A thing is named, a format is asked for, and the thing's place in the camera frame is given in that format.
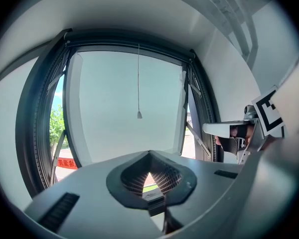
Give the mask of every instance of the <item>black rubber gasket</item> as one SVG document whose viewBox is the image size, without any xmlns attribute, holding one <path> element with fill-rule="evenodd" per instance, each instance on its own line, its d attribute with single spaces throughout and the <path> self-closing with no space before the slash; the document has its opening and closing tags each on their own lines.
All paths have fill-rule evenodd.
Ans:
<svg viewBox="0 0 299 239">
<path fill-rule="evenodd" d="M 216 172 L 214 172 L 214 174 L 217 174 L 219 176 L 223 176 L 223 177 L 227 177 L 230 179 L 236 179 L 238 173 L 233 173 L 233 172 L 228 172 L 228 171 L 224 171 L 224 170 L 217 170 Z"/>
<path fill-rule="evenodd" d="M 129 179 L 139 178 L 140 175 L 160 172 L 160 165 L 170 167 L 181 175 L 180 182 L 165 194 L 165 207 L 178 205 L 186 201 L 197 184 L 196 175 L 188 167 L 182 166 L 155 151 L 145 151 L 132 160 L 115 167 L 106 178 L 106 185 L 111 195 L 123 206 L 134 209 L 148 210 L 149 203 L 137 194 L 127 189 L 122 176 Z"/>
</svg>

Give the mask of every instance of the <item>red banner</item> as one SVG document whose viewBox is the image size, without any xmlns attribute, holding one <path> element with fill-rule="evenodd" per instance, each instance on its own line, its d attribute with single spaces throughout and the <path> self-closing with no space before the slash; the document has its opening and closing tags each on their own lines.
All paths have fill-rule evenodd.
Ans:
<svg viewBox="0 0 299 239">
<path fill-rule="evenodd" d="M 58 167 L 74 169 L 74 170 L 78 169 L 73 158 L 65 158 L 65 157 L 59 157 Z"/>
</svg>

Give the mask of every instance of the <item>window frame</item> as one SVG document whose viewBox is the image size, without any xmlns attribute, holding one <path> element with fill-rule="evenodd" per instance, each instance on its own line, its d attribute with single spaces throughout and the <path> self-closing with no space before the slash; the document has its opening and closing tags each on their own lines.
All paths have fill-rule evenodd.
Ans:
<svg viewBox="0 0 299 239">
<path fill-rule="evenodd" d="M 51 155 L 49 150 L 49 120 L 52 107 L 52 101 L 56 84 L 47 91 L 47 86 L 62 73 L 64 66 L 66 66 L 64 85 L 63 85 L 63 115 L 64 125 L 66 130 L 66 137 L 68 139 L 69 147 L 77 167 L 81 167 L 71 132 L 69 130 L 69 123 L 66 112 L 66 86 L 67 73 L 70 58 L 77 51 L 91 51 L 91 50 L 109 50 L 136 53 L 138 45 L 140 45 L 140 54 L 158 58 L 170 63 L 182 65 L 184 71 L 188 71 L 191 67 L 192 72 L 204 72 L 202 65 L 197 64 L 199 61 L 193 50 L 178 47 L 160 38 L 138 33 L 134 31 L 114 30 L 114 29 L 97 29 L 97 30 L 80 30 L 72 31 L 71 29 L 60 32 L 53 40 L 51 40 L 42 51 L 37 62 L 33 66 L 29 77 L 24 85 L 16 118 L 16 151 L 20 170 L 25 181 L 26 187 L 32 197 L 39 194 L 41 191 L 49 187 L 51 174 Z M 204 100 L 208 102 L 202 106 L 197 106 L 201 99 L 196 98 L 195 105 L 198 114 L 202 113 L 201 107 L 208 105 L 206 110 L 213 112 L 213 107 L 209 100 L 208 91 L 205 89 L 205 83 L 200 77 L 198 80 L 199 87 L 203 93 Z M 182 135 L 182 145 L 184 141 L 187 117 L 187 101 L 188 101 L 188 73 L 185 79 L 185 118 L 184 129 Z M 209 121 L 215 122 L 213 116 L 208 117 Z M 201 121 L 197 125 L 198 130 L 202 133 Z M 209 140 L 211 152 L 215 157 L 217 154 L 214 151 L 214 139 Z"/>
</svg>

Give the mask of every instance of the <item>white wall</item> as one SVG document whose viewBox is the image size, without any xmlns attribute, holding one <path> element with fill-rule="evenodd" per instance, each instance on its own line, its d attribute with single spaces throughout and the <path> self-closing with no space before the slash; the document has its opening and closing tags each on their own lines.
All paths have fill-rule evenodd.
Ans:
<svg viewBox="0 0 299 239">
<path fill-rule="evenodd" d="M 24 12 L 0 40 L 0 71 L 68 28 L 136 30 L 190 49 L 213 25 L 181 0 L 41 0 Z"/>
<path fill-rule="evenodd" d="M 287 15 L 273 0 L 253 15 L 258 37 L 258 53 L 252 68 L 261 93 L 280 81 L 299 57 L 299 37 Z M 243 31 L 251 47 L 250 35 L 245 23 Z M 229 35 L 239 49 L 234 34 Z"/>
<path fill-rule="evenodd" d="M 15 149 L 15 119 L 21 92 L 37 58 L 23 64 L 0 81 L 0 185 L 21 210 L 32 201 L 24 184 Z"/>
<path fill-rule="evenodd" d="M 260 91 L 239 52 L 217 29 L 194 50 L 213 88 L 221 121 L 243 119 L 245 106 Z"/>
<path fill-rule="evenodd" d="M 273 95 L 272 101 L 280 111 L 289 135 L 299 133 L 299 59 L 289 76 Z"/>
</svg>

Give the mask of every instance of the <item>window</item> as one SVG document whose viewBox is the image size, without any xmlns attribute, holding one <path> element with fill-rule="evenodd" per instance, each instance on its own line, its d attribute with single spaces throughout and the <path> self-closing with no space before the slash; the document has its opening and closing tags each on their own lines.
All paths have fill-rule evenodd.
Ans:
<svg viewBox="0 0 299 239">
<path fill-rule="evenodd" d="M 181 65 L 140 55 L 142 119 L 137 54 L 80 52 L 71 65 L 67 116 L 82 166 L 148 149 L 180 152 L 185 117 Z"/>
<path fill-rule="evenodd" d="M 18 159 L 25 159 L 25 156 L 17 156 L 15 126 L 12 125 L 16 122 L 24 83 L 36 60 L 34 58 L 17 67 L 0 81 L 0 186 L 6 197 L 22 210 L 32 199 L 20 172 Z"/>
<path fill-rule="evenodd" d="M 54 157 L 56 146 L 60 136 L 65 129 L 63 108 L 62 108 L 62 89 L 63 89 L 64 76 L 62 76 L 56 86 L 50 116 L 50 151 Z M 65 137 L 62 148 L 59 153 L 58 166 L 55 169 L 55 176 L 57 181 L 64 179 L 77 169 L 73 159 L 67 138 Z"/>
<path fill-rule="evenodd" d="M 189 107 L 187 109 L 187 123 L 189 123 L 190 126 L 193 127 Z M 188 127 L 186 127 L 185 131 L 184 145 L 181 156 L 195 159 L 195 139 L 194 135 L 191 133 Z"/>
<path fill-rule="evenodd" d="M 149 173 L 146 181 L 144 182 L 144 188 L 143 188 L 143 193 L 146 193 L 148 191 L 157 189 L 157 184 L 155 183 L 153 177 L 151 176 L 151 174 Z"/>
</svg>

